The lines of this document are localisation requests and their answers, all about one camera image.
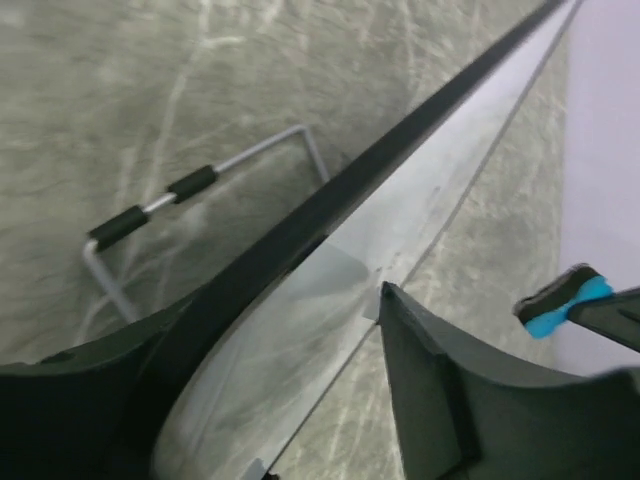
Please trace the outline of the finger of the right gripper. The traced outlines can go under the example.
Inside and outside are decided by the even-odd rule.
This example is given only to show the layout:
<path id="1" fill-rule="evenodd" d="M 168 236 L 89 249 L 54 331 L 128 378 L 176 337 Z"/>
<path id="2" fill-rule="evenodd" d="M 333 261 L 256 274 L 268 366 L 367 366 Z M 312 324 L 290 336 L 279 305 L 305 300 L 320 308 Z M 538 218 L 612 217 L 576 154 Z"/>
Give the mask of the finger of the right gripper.
<path id="1" fill-rule="evenodd" d="M 574 305 L 568 319 L 620 345 L 640 352 L 640 293 L 633 288 Z"/>

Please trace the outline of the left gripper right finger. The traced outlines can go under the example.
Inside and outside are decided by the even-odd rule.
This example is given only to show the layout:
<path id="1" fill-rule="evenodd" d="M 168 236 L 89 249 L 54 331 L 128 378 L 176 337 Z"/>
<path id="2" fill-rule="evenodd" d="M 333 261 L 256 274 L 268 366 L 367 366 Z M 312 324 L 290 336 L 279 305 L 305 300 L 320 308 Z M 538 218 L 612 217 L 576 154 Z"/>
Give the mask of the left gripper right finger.
<path id="1" fill-rule="evenodd" d="M 635 479 L 639 371 L 581 377 L 503 352 L 393 284 L 379 324 L 410 479 Z"/>

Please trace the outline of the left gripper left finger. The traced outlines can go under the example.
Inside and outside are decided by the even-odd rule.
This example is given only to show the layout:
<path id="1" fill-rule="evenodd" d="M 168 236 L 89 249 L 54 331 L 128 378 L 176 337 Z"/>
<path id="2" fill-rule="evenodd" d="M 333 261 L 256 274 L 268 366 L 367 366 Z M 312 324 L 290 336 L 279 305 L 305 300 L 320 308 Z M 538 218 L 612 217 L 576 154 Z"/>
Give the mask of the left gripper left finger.
<path id="1" fill-rule="evenodd" d="M 158 343 L 193 300 L 187 295 L 34 364 L 2 366 L 2 478 L 97 477 L 125 418 L 158 408 L 156 421 L 163 423 L 183 387 L 134 391 Z"/>

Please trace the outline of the blue whiteboard eraser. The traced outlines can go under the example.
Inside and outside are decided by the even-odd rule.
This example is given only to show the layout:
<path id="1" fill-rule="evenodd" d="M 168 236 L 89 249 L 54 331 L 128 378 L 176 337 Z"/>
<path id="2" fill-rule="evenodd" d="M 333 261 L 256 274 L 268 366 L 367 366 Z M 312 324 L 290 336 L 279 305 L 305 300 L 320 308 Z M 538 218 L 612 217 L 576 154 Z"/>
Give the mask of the blue whiteboard eraser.
<path id="1" fill-rule="evenodd" d="M 604 276 L 581 263 L 570 267 L 535 294 L 519 300 L 512 313 L 533 338 L 541 339 L 567 320 L 568 311 L 574 305 L 613 294 Z"/>

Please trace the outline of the black-framed small whiteboard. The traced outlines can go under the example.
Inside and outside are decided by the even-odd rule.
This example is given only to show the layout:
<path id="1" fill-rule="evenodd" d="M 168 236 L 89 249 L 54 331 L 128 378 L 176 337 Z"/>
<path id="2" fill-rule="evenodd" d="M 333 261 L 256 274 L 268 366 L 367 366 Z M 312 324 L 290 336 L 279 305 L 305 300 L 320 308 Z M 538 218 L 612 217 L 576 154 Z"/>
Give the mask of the black-framed small whiteboard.
<path id="1" fill-rule="evenodd" d="M 433 102 L 324 193 L 346 216 L 199 364 L 158 438 L 157 479 L 260 479 L 374 328 L 380 288 L 405 281 L 457 213 L 576 9 L 549 1 L 450 107 Z"/>

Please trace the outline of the metal wire whiteboard stand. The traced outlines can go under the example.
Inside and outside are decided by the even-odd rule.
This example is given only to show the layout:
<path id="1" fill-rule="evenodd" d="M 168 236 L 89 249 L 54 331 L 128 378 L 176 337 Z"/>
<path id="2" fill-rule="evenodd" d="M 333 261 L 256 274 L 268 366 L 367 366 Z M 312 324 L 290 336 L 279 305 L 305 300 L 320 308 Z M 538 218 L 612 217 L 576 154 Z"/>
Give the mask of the metal wire whiteboard stand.
<path id="1" fill-rule="evenodd" d="M 137 321 L 139 315 L 123 289 L 116 283 L 115 277 L 102 261 L 100 253 L 149 223 L 157 211 L 170 205 L 186 202 L 211 187 L 222 174 L 296 135 L 303 138 L 320 180 L 323 183 L 328 182 L 330 180 L 329 171 L 318 151 L 311 130 L 304 124 L 297 124 L 268 137 L 217 166 L 207 164 L 189 173 L 170 184 L 165 192 L 150 204 L 144 206 L 134 205 L 88 232 L 88 240 L 82 249 L 84 264 L 126 322 Z"/>

